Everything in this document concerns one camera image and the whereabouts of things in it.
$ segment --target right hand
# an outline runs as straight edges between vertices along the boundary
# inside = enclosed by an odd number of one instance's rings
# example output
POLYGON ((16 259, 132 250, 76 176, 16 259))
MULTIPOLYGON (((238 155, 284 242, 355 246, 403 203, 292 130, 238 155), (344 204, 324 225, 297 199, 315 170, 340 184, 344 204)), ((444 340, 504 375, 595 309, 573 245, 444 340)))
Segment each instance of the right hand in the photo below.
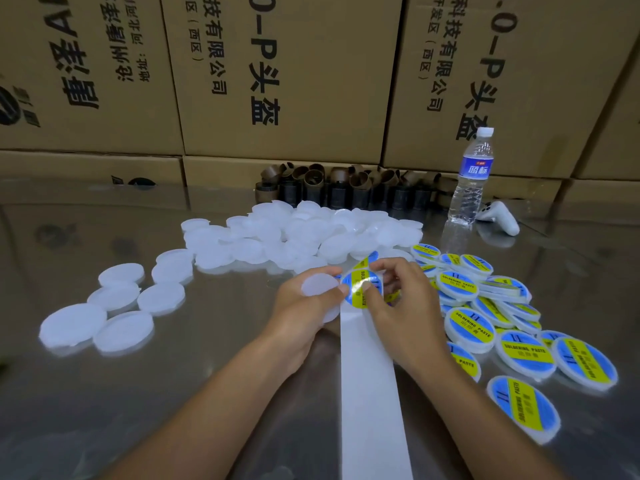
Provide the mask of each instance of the right hand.
POLYGON ((425 361, 441 362, 449 349, 438 292, 420 266, 404 258, 386 258, 373 262, 370 268, 385 270, 385 289, 395 283, 402 290, 400 300, 391 307, 371 284, 363 286, 367 307, 387 353, 412 376, 425 361))

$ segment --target white paper strip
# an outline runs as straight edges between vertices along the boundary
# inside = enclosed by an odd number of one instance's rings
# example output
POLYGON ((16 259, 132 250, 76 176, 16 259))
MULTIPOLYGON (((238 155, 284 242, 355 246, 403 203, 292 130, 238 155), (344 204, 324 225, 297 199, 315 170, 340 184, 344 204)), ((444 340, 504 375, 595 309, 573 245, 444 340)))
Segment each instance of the white paper strip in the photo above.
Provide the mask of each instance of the white paper strip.
POLYGON ((368 310, 340 307, 342 480, 412 480, 396 374, 368 310))

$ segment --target shiny metal table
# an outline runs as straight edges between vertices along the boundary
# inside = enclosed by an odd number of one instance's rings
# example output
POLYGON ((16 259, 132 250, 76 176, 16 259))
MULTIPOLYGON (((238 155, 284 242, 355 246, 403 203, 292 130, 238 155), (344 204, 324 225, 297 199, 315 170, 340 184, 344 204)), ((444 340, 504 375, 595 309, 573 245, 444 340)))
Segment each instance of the shiny metal table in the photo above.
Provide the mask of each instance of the shiny metal table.
MULTIPOLYGON (((40 322, 84 301, 101 270, 135 261, 148 273, 156 255, 183 246, 181 221, 197 216, 220 224, 249 211, 252 198, 220 189, 190 189, 185 196, 164 186, 0 182, 0 355, 9 363, 0 376, 0 478, 100 473, 260 332, 277 287, 290 274, 235 264, 225 274, 197 273, 185 305, 156 319, 151 341, 131 354, 107 358, 87 347, 57 356, 37 339, 40 322)), ((640 320, 634 297, 640 280, 628 264, 640 255, 640 212, 600 223, 584 214, 574 221, 566 209, 539 203, 510 205, 525 223, 516 239, 491 224, 460 232, 445 226, 437 211, 393 215, 423 220, 426 242, 478 254, 496 273, 523 280, 544 328, 584 339, 612 359, 620 383, 608 394, 580 390, 559 372, 538 386, 563 422, 546 451, 576 478, 638 478, 640 320)), ((498 374, 517 376, 495 352, 480 360, 482 387, 498 374)), ((304 366, 273 398, 231 479, 339 478, 339 361, 339 338, 320 332, 304 366)), ((427 398, 403 371, 396 375, 414 478, 470 478, 427 398)))

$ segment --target hand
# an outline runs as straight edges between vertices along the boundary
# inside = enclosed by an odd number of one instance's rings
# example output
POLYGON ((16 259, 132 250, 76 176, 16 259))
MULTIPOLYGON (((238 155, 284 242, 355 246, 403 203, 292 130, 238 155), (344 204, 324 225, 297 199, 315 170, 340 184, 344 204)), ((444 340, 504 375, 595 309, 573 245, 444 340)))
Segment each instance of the hand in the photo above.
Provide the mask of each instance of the hand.
POLYGON ((398 286, 402 290, 400 300, 391 307, 371 284, 363 286, 367 306, 387 353, 412 376, 424 368, 425 361, 441 362, 449 350, 440 302, 420 266, 404 258, 386 258, 373 262, 370 268, 385 270, 385 292, 398 286))
POLYGON ((322 328, 324 315, 347 296, 349 287, 340 285, 316 296, 302 294, 302 283, 317 273, 335 276, 342 272, 340 266, 324 266, 309 269, 284 282, 276 295, 273 313, 261 338, 275 345, 284 354, 287 377, 300 368, 307 358, 316 333, 322 328))

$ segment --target person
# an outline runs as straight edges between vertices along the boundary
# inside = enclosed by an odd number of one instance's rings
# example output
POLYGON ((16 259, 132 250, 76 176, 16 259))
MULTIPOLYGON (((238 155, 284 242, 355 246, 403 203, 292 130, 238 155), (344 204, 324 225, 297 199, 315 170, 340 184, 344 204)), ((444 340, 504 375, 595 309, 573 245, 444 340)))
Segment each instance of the person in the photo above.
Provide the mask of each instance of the person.
MULTIPOLYGON (((416 263, 386 258, 371 264, 384 273, 385 292, 402 290, 387 306, 369 283, 367 306, 388 354, 427 395, 446 424, 475 480, 560 480, 542 450, 453 361, 446 345, 436 291, 416 263)), ((307 357, 324 315, 348 293, 340 285, 306 297, 310 269, 277 292, 264 331, 245 346, 164 427, 117 462, 103 480, 223 480, 272 396, 307 357)))

